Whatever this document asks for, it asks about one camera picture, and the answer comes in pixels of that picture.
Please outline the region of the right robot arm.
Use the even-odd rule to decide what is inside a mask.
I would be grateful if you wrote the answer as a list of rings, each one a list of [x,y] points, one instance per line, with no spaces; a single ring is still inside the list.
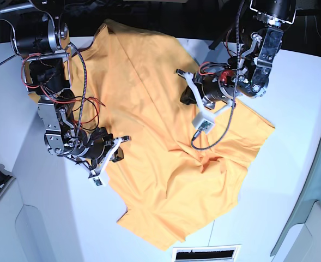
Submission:
[[[63,1],[0,1],[0,20],[10,25],[11,47],[22,58],[22,83],[39,96],[48,152],[97,174],[108,162],[123,159],[120,144],[128,138],[116,138],[99,126],[87,129],[74,115],[85,103],[98,109],[101,102],[71,89],[71,54],[77,48],[62,18],[64,7]]]

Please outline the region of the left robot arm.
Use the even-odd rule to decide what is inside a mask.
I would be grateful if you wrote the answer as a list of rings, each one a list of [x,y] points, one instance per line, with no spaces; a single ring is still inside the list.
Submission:
[[[192,76],[194,88],[180,96],[185,105],[202,102],[213,109],[219,101],[228,103],[237,96],[265,94],[272,63],[282,46],[283,26],[292,25],[295,1],[240,1],[227,32],[235,33],[236,53],[225,63],[204,62]]]

